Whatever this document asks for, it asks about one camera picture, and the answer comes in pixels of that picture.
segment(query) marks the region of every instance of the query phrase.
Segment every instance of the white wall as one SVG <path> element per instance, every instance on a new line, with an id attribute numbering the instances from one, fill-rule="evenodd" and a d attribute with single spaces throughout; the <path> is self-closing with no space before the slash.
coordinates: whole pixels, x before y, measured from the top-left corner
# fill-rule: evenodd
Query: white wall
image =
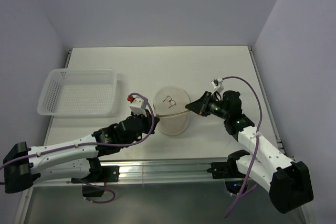
<path id="1" fill-rule="evenodd" d="M 43 143 L 49 117 L 37 114 L 37 100 L 48 72 L 64 66 L 65 56 L 36 0 L 0 0 L 0 158 L 17 142 Z M 13 222 L 20 196 L 1 186 L 0 223 Z"/>
<path id="2" fill-rule="evenodd" d="M 254 47 L 285 150 L 310 169 L 318 223 L 336 211 L 336 0 L 278 0 Z"/>
<path id="3" fill-rule="evenodd" d="M 276 0 L 39 0 L 68 47 L 254 45 Z"/>

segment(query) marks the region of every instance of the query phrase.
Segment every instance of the cable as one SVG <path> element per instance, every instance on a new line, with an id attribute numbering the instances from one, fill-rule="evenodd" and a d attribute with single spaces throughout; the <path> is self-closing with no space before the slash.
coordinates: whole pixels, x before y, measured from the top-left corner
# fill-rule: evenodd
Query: cable
<path id="1" fill-rule="evenodd" d="M 131 143 L 131 144 L 106 144 L 106 143 L 90 142 L 90 143 L 81 143 L 81 144 L 78 144 L 77 146 L 100 145 L 100 146 L 105 146 L 105 147 L 129 147 L 129 146 L 140 144 L 143 141 L 145 141 L 152 134 L 152 132 L 154 130 L 154 125 L 155 125 L 154 111 L 153 111 L 153 109 L 152 109 L 152 107 L 151 107 L 151 105 L 150 105 L 150 103 L 149 103 L 149 101 L 148 101 L 148 99 L 146 97 L 140 95 L 139 93 L 131 93 L 130 95 L 137 95 L 137 96 L 139 96 L 146 103 L 146 105 L 148 106 L 148 109 L 150 111 L 150 115 L 151 115 L 151 119 L 152 119 L 152 124 L 151 124 L 150 130 L 148 131 L 148 134 L 143 139 L 141 139 L 141 140 L 139 140 L 137 142 Z M 53 152 L 59 152 L 59 151 L 63 151 L 63 150 L 71 149 L 71 148 L 76 148 L 77 146 L 75 144 L 68 145 L 68 146 L 63 146 L 63 147 L 56 148 L 56 149 L 53 149 L 53 150 L 48 150 L 48 151 L 41 152 L 41 155 L 45 155 L 45 154 L 49 154 L 49 153 L 53 153 Z M 0 170 L 2 170 L 6 166 L 8 166 L 8 165 L 10 165 L 12 163 L 15 163 L 17 161 L 21 161 L 21 160 L 26 159 L 26 158 L 37 157 L 37 156 L 38 156 L 37 153 L 35 153 L 35 154 L 30 154 L 30 155 L 26 155 L 26 156 L 15 158 L 15 159 L 13 159 L 11 161 L 8 161 L 7 163 L 3 164 L 2 166 L 0 166 Z"/>
<path id="2" fill-rule="evenodd" d="M 116 193 L 112 189 L 108 189 L 104 186 L 96 186 L 96 185 L 90 184 L 90 183 L 88 183 L 88 182 L 86 182 L 86 181 L 84 181 L 83 179 L 80 179 L 80 178 L 75 178 L 75 180 L 77 180 L 79 182 L 82 182 L 83 184 L 85 184 L 87 186 L 90 186 L 90 187 L 93 187 L 93 188 L 96 188 L 96 189 L 99 189 L 99 190 L 109 191 L 110 193 L 113 194 L 112 198 L 110 198 L 109 200 L 105 200 L 105 201 L 97 201 L 97 200 L 93 200 L 93 199 L 90 199 L 90 198 L 85 198 L 85 200 L 87 200 L 91 203 L 105 204 L 105 203 L 110 203 L 111 201 L 113 201 L 116 198 Z"/>
<path id="3" fill-rule="evenodd" d="M 259 129 L 260 129 L 260 126 L 261 126 L 261 122 L 263 120 L 263 117 L 262 117 L 262 109 L 261 109 L 261 104 L 260 104 L 260 100 L 259 100 L 259 97 L 256 93 L 256 91 L 254 90 L 254 88 L 251 86 L 250 83 L 248 83 L 245 79 L 241 78 L 241 77 L 238 77 L 238 76 L 228 76 L 228 77 L 224 77 L 223 78 L 223 81 L 224 80 L 227 80 L 227 79 L 238 79 L 240 81 L 243 81 L 244 83 L 246 83 L 249 88 L 251 89 L 252 93 L 254 94 L 256 100 L 257 100 L 257 103 L 258 103 L 258 107 L 259 107 L 259 113 L 260 113 L 260 117 L 259 117 L 259 122 L 258 122 L 258 125 L 257 125 L 257 130 L 256 132 L 259 132 Z M 251 170 L 252 170 L 252 166 L 253 166 L 253 163 L 257 157 L 257 152 L 258 152 L 258 147 L 259 147 L 259 135 L 257 134 L 257 137 L 256 137 L 256 147 L 255 147 L 255 150 L 254 150 L 254 153 L 252 155 L 252 159 L 251 159 L 251 163 L 250 165 L 248 166 L 248 169 L 247 169 L 247 172 L 246 172 L 246 175 L 245 175 L 245 178 L 244 178 L 244 182 L 242 184 L 242 187 L 241 189 L 239 190 L 239 194 L 238 194 L 238 197 L 235 198 L 235 200 L 233 201 L 233 203 L 226 209 L 225 211 L 225 215 L 224 215 L 224 218 L 227 218 L 230 213 L 232 212 L 232 210 L 235 208 L 235 206 L 237 205 L 239 199 L 241 199 L 242 197 L 244 197 L 245 195 L 248 195 L 250 192 L 252 192 L 254 189 L 257 188 L 257 185 L 253 186 L 250 190 L 248 190 L 247 192 L 245 192 L 243 194 L 243 190 L 245 188 L 245 185 L 247 183 L 247 179 L 251 173 Z"/>

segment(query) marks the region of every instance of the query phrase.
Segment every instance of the red cap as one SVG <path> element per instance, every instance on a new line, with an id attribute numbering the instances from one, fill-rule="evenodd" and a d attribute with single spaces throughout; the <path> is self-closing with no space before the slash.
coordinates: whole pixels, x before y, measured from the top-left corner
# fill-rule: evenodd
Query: red cap
<path id="1" fill-rule="evenodd" d="M 133 96 L 129 95 L 127 97 L 127 100 L 132 103 L 135 100 L 135 98 Z"/>

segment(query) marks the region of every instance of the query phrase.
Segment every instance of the white plastic basket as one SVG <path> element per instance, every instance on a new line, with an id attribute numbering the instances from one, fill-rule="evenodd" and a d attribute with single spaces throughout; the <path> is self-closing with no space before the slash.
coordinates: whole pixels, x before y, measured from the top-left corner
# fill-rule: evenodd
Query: white plastic basket
<path id="1" fill-rule="evenodd" d="M 108 115 L 117 87 L 112 69 L 54 69 L 44 83 L 38 100 L 41 115 Z"/>

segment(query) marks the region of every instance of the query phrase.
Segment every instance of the white table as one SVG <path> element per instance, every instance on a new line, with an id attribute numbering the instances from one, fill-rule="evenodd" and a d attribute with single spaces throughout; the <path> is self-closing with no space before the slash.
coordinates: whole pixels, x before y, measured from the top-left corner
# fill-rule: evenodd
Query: white table
<path id="1" fill-rule="evenodd" d="M 246 46 L 74 48 L 68 68 L 114 68 L 119 73 L 116 109 L 109 118 L 55 117 L 46 141 L 47 145 L 75 140 L 124 120 L 130 115 L 126 98 L 131 92 L 138 92 L 151 101 L 158 89 L 174 85 L 186 90 L 194 101 L 200 98 L 204 91 L 212 90 L 211 80 L 239 76 L 256 89 L 264 112 L 260 131 L 277 146 Z M 243 112 L 257 124 L 259 111 L 249 87 L 239 80 L 226 80 L 223 84 L 225 90 L 241 93 Z M 227 157 L 242 148 L 242 145 L 226 133 L 222 119 L 213 115 L 203 118 L 191 113 L 189 126 L 181 135 L 171 137 L 156 131 L 143 143 L 101 157 L 101 160 L 216 158 Z"/>

